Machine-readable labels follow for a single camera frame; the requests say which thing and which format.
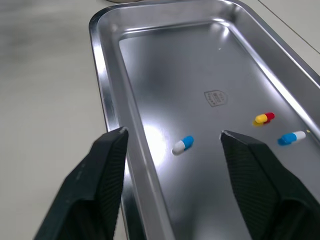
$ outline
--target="white capsule half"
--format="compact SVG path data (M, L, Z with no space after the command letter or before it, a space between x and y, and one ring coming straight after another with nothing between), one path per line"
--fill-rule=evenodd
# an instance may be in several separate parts
M185 144L182 140L178 141L175 145L172 147L172 153L174 155L182 154L185 151Z

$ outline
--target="round object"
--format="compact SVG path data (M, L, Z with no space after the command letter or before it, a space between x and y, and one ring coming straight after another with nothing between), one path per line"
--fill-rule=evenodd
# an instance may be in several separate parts
M194 143L194 138L192 136L186 136L185 138L178 141L172 147L172 153L174 155L182 154L185 150L190 148Z
M275 118L275 114L273 112L266 112L264 114L260 114L255 117L255 121L258 124L267 124L269 123L272 119Z
M295 131L291 133L287 133L283 135L279 140L278 143L280 145L289 145L296 141L302 140L306 137L306 133L304 131Z

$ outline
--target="red capsule cap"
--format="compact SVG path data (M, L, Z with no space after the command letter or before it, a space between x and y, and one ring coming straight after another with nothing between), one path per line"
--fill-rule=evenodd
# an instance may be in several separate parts
M268 118L268 121L270 121L271 119L274 119L276 117L276 115L273 112L267 112L267 113L265 113L265 115Z

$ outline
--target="yellow capsule half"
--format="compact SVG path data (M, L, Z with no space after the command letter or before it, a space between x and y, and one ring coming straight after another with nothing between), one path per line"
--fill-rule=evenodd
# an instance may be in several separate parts
M265 114L261 114L261 115L258 115L255 117L255 121L258 123L258 124L263 124L265 123L266 121L268 121L268 117L267 115Z

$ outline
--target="metal tray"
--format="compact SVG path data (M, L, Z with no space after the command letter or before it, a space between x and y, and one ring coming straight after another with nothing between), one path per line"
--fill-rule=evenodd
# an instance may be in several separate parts
M250 239L222 130L268 144L320 200L320 77L248 6L123 4L98 12L89 29L107 128L130 133L124 216L132 220L135 199L147 239ZM254 127L265 112L276 118ZM306 129L312 135L303 141L277 144ZM192 148L174 156L173 144L188 135Z

